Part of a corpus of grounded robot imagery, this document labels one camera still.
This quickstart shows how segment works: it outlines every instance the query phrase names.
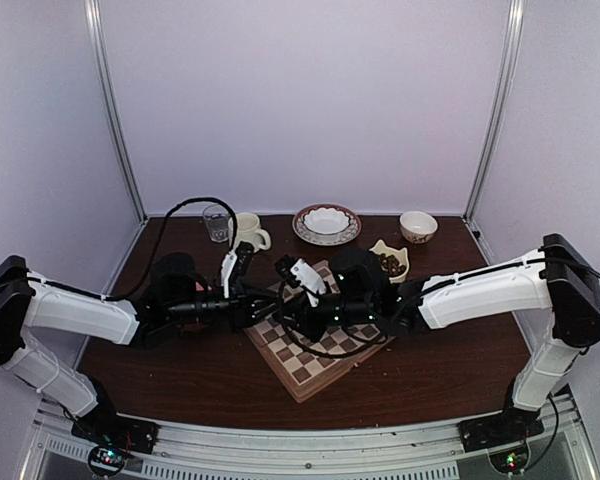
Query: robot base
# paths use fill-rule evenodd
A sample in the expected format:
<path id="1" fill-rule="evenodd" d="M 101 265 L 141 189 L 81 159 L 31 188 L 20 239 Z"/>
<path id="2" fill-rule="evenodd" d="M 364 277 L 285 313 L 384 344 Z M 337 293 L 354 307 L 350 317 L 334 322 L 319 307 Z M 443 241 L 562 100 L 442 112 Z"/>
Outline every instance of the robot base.
<path id="1" fill-rule="evenodd" d="M 156 443 L 156 437 L 158 435 L 158 425 L 146 420 L 117 417 L 116 427 L 125 433 L 123 435 L 117 435 L 115 438 L 110 437 L 109 442 L 107 442 L 109 446 L 126 451 L 128 446 L 126 433 L 128 432 L 129 439 L 131 440 L 130 451 L 146 454 L 151 454 L 153 452 L 153 446 Z M 71 429 L 71 435 L 92 441 L 91 436 L 88 435 L 84 429 L 75 424 Z"/>
<path id="2" fill-rule="evenodd" d="M 520 442 L 544 432 L 541 420 L 530 423 L 506 418 L 503 413 L 465 420 L 458 424 L 460 439 L 466 453 Z"/>

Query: bowl with brown food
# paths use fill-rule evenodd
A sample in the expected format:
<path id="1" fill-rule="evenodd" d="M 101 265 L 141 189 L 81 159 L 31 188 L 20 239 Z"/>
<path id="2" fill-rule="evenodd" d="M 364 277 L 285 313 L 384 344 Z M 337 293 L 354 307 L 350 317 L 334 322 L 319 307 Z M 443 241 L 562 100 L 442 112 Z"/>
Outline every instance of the bowl with brown food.
<path id="1" fill-rule="evenodd" d="M 369 249 L 378 256 L 384 273 L 389 275 L 391 283 L 402 283 L 409 272 L 409 257 L 407 248 L 401 250 L 388 247 L 384 240 L 380 239 Z"/>

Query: glass cup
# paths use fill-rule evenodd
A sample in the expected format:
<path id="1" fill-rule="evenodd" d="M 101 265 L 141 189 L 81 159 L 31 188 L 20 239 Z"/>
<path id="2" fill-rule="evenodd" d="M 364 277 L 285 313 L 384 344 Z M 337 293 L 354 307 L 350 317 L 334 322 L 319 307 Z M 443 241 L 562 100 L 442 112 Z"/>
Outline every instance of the glass cup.
<path id="1" fill-rule="evenodd" d="M 229 240 L 229 212 L 220 205 L 210 205 L 202 211 L 212 242 L 222 243 Z"/>

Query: brown food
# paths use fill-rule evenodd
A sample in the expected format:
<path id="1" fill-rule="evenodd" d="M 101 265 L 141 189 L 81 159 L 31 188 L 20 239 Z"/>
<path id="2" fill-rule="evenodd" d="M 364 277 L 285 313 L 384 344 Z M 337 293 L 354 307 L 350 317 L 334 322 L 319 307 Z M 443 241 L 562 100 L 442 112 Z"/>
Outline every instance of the brown food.
<path id="1" fill-rule="evenodd" d="M 398 260 L 395 255 L 381 253 L 378 255 L 378 258 L 380 259 L 382 270 L 390 277 L 397 277 L 407 271 L 407 267 L 401 265 L 400 260 Z"/>

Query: mug handle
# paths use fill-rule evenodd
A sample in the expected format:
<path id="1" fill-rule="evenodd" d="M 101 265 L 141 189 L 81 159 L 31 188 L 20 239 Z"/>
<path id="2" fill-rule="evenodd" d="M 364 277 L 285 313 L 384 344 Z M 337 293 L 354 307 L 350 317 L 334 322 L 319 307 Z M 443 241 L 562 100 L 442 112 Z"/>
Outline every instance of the mug handle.
<path id="1" fill-rule="evenodd" d="M 271 235 L 269 235 L 269 232 L 259 228 L 258 230 L 256 230 L 256 235 L 262 237 L 263 241 L 261 245 L 258 245 L 258 248 L 262 250 L 269 250 L 271 248 Z"/>

